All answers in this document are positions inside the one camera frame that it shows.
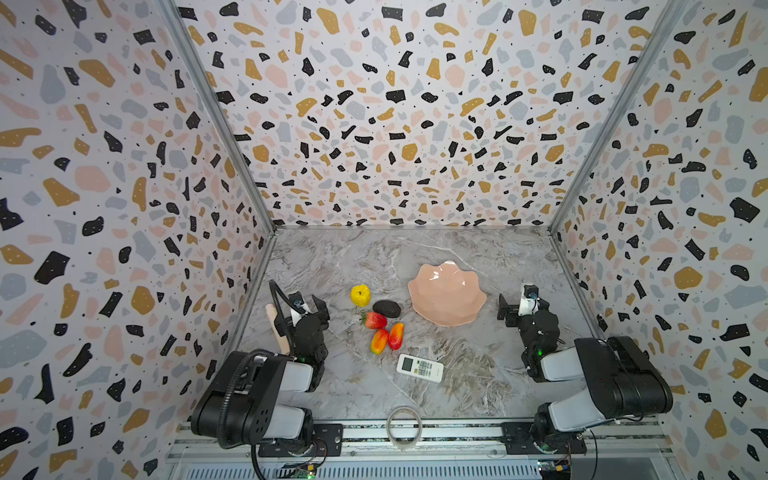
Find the yellow fake apple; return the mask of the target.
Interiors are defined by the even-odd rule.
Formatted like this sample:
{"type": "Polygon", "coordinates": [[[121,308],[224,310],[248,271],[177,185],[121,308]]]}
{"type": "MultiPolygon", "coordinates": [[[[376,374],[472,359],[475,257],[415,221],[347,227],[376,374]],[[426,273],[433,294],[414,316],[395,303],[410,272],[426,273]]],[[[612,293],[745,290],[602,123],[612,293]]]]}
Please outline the yellow fake apple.
{"type": "Polygon", "coordinates": [[[368,306],[371,301],[371,291],[369,287],[365,284],[354,286],[350,290],[350,300],[357,307],[364,308],[368,306]]]}

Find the red fake strawberry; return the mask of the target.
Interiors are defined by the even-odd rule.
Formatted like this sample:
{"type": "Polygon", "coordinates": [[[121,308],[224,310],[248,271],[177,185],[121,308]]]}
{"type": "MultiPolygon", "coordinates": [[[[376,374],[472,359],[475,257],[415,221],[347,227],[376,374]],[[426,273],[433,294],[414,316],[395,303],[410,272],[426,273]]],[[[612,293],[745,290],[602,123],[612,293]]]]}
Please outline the red fake strawberry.
{"type": "Polygon", "coordinates": [[[369,311],[361,316],[361,323],[368,329],[380,330],[387,326],[388,319],[380,313],[369,311]]]}

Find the orange yellow fake mango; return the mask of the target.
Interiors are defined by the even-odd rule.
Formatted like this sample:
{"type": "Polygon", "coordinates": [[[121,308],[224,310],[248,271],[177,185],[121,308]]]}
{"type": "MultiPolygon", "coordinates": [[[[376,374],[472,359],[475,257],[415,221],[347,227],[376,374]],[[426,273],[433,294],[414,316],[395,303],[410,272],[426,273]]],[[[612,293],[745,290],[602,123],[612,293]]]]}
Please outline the orange yellow fake mango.
{"type": "Polygon", "coordinates": [[[370,350],[375,355],[380,355],[389,345],[389,331],[378,329],[371,340],[370,350]]]}

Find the dark fake avocado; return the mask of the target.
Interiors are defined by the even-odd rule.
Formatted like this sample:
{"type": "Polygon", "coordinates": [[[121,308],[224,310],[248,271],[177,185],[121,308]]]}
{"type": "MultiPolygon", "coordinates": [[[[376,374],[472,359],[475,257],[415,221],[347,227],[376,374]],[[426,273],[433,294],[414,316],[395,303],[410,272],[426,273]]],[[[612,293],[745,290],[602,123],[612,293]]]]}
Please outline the dark fake avocado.
{"type": "Polygon", "coordinates": [[[402,313],[401,306],[392,300],[379,300],[373,304],[372,310],[386,318],[392,319],[399,318],[402,313]]]}

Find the red orange fake mango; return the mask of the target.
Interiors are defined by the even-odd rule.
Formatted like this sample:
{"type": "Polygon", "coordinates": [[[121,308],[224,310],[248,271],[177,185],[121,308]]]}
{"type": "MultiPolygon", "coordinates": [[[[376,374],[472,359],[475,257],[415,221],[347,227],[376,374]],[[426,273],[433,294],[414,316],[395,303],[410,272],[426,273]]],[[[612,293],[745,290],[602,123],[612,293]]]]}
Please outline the red orange fake mango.
{"type": "Polygon", "coordinates": [[[398,322],[392,326],[389,331],[388,345],[391,350],[399,350],[402,347],[404,339],[405,325],[398,322]]]}

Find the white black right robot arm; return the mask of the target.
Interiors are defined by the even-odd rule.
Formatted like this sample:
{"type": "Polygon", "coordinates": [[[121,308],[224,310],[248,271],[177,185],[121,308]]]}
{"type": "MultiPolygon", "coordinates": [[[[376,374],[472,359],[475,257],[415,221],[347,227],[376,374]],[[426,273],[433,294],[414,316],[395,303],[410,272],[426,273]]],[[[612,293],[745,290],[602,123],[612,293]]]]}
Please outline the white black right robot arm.
{"type": "Polygon", "coordinates": [[[527,437],[539,451],[572,450],[588,429],[672,409],[671,387],[630,337],[577,338],[561,350],[559,318],[537,286],[525,284],[516,304],[499,296],[497,319],[518,330],[521,360],[534,381],[585,382],[570,397],[537,408],[527,437]]]}

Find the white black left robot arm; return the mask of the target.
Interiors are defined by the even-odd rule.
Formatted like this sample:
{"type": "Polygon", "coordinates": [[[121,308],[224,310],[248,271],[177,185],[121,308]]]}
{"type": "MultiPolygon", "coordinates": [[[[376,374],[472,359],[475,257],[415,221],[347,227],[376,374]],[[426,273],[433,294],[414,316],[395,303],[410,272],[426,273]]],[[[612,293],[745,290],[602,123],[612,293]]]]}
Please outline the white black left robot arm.
{"type": "Polygon", "coordinates": [[[315,391],[325,372],[327,305],[314,296],[302,309],[289,320],[279,313],[273,320],[288,341],[287,354],[257,349],[227,356],[191,415],[195,435],[224,449],[272,445],[302,455],[314,446],[312,412],[278,402],[285,392],[315,391]]]}

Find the pink scalloped fruit bowl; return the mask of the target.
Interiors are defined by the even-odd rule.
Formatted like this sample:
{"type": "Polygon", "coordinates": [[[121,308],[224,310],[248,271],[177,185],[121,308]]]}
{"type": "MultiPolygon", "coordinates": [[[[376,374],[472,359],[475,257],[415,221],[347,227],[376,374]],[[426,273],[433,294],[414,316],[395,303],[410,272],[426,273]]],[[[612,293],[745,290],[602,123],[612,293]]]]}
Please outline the pink scalloped fruit bowl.
{"type": "Polygon", "coordinates": [[[413,310],[440,327],[472,323],[487,300],[474,271],[462,270],[455,262],[439,266],[424,264],[408,283],[413,310]]]}

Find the beige wooden pestle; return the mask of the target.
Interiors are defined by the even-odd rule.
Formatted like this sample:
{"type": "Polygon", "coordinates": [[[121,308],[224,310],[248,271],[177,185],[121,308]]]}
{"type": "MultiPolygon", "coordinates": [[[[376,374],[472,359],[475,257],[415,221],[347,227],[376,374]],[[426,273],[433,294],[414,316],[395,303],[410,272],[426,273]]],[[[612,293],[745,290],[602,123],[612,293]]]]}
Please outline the beige wooden pestle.
{"type": "Polygon", "coordinates": [[[288,339],[285,335],[281,334],[278,330],[277,326],[277,309],[273,304],[267,304],[265,306],[265,312],[267,315],[267,318],[269,320],[269,325],[272,328],[273,334],[275,336],[275,339],[277,341],[279,352],[283,355],[288,355],[290,353],[290,345],[288,342],[288,339]]]}

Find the white remote control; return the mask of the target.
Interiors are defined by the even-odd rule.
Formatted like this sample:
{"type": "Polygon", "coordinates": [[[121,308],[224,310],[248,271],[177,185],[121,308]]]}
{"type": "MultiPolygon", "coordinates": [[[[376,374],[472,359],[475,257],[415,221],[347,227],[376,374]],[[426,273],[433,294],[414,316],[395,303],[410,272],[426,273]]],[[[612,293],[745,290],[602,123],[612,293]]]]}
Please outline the white remote control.
{"type": "Polygon", "coordinates": [[[433,360],[400,354],[396,371],[413,378],[440,383],[443,379],[444,365],[433,360]]]}

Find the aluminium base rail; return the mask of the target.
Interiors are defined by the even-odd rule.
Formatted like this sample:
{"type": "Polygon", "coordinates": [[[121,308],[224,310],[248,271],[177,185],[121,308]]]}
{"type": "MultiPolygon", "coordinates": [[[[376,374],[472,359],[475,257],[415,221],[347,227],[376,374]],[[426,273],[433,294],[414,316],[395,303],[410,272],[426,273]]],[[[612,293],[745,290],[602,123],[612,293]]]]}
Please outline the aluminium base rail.
{"type": "Polygon", "coordinates": [[[682,479],[659,422],[588,429],[576,447],[527,446],[523,418],[343,420],[336,456],[314,456],[311,479],[682,479]]]}

